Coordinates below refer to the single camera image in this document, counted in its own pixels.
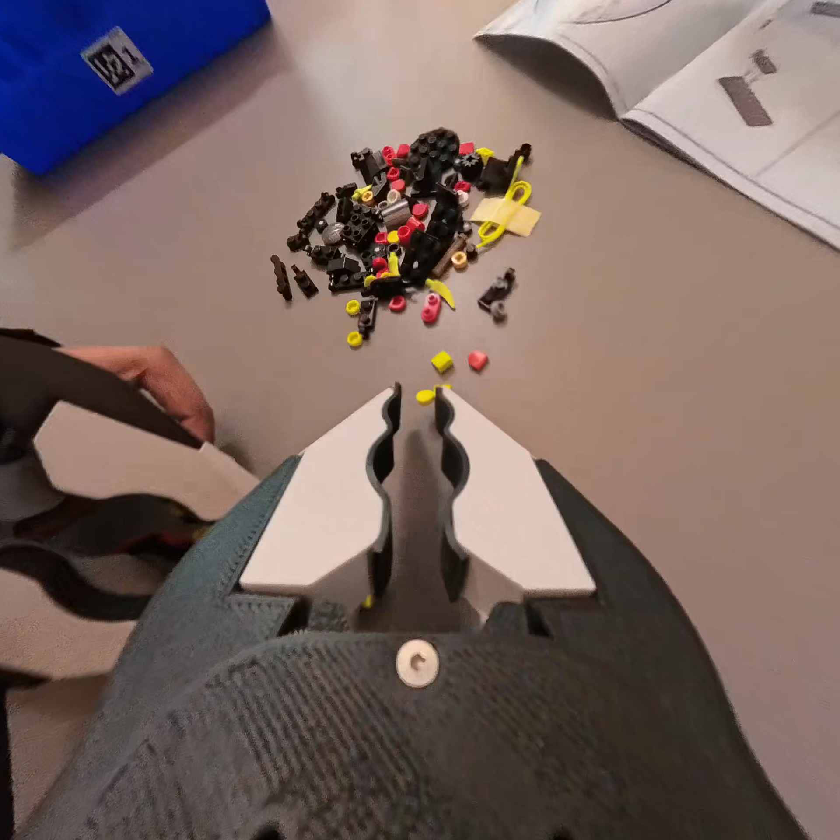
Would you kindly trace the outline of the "pile of loose lego pieces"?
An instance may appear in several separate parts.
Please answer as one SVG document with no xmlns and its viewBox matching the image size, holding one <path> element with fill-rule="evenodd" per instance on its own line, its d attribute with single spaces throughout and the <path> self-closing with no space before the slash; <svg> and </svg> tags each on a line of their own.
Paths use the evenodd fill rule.
<svg viewBox="0 0 840 840">
<path fill-rule="evenodd" d="M 379 311 L 404 312 L 420 295 L 431 327 L 443 308 L 456 310 L 446 277 L 474 265 L 504 239 L 527 238 L 541 219 L 522 175 L 532 147 L 499 157 L 435 128 L 413 142 L 350 155 L 358 179 L 321 192 L 287 239 L 291 255 L 310 259 L 355 320 L 346 339 L 360 348 Z"/>
</svg>

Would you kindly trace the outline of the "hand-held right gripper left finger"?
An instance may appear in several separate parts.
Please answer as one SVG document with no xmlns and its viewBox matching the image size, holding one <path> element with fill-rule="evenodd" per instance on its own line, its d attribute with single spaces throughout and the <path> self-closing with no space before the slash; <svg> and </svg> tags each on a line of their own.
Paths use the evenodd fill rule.
<svg viewBox="0 0 840 840">
<path fill-rule="evenodd" d="M 379 599 L 392 574 L 394 466 L 402 387 L 385 388 L 297 458 L 239 578 L 244 592 Z"/>
</svg>

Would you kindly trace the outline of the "black clip lego piece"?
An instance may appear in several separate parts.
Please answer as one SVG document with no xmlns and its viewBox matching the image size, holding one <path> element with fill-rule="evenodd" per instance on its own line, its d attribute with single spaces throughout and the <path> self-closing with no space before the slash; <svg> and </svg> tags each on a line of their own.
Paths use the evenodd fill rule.
<svg viewBox="0 0 840 840">
<path fill-rule="evenodd" d="M 478 298 L 479 307 L 488 313 L 498 309 L 497 304 L 502 304 L 511 294 L 517 280 L 517 272 L 514 268 L 508 267 L 504 273 L 494 279 L 488 288 Z"/>
</svg>

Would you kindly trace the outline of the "instruction booklet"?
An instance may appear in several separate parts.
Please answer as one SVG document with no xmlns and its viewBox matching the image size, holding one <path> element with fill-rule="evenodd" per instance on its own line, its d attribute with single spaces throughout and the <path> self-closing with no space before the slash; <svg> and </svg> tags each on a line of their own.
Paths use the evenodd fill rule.
<svg viewBox="0 0 840 840">
<path fill-rule="evenodd" d="M 562 49 L 626 126 L 839 248 L 839 2 L 524 1 L 474 38 Z"/>
</svg>

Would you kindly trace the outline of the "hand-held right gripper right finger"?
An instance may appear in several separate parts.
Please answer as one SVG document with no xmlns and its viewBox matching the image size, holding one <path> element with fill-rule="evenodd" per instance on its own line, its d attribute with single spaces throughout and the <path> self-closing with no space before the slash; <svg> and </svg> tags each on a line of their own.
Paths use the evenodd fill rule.
<svg viewBox="0 0 840 840">
<path fill-rule="evenodd" d="M 592 575 L 529 451 L 452 390 L 436 391 L 434 423 L 447 481 L 439 520 L 449 600 L 593 595 Z"/>
</svg>

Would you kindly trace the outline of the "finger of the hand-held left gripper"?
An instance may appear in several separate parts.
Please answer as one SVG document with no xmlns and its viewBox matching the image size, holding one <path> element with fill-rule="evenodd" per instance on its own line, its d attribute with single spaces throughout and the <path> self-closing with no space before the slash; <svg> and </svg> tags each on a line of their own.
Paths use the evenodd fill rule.
<svg viewBox="0 0 840 840">
<path fill-rule="evenodd" d="M 2 669 L 34 679 L 108 673 L 154 593 L 153 565 L 127 554 L 4 544 L 1 563 Z"/>
<path fill-rule="evenodd" d="M 58 402 L 23 456 L 2 465 L 2 520 L 22 520 L 68 497 L 149 496 L 215 521 L 258 483 L 211 444 L 194 448 Z"/>
</svg>

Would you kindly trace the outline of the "blue plastic bin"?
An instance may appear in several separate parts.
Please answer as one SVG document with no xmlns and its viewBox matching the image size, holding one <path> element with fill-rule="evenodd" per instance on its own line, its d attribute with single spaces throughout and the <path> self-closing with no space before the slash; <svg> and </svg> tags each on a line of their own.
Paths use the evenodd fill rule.
<svg viewBox="0 0 840 840">
<path fill-rule="evenodd" d="M 264 1 L 2 1 L 1 152 L 48 173 L 269 20 Z"/>
</svg>

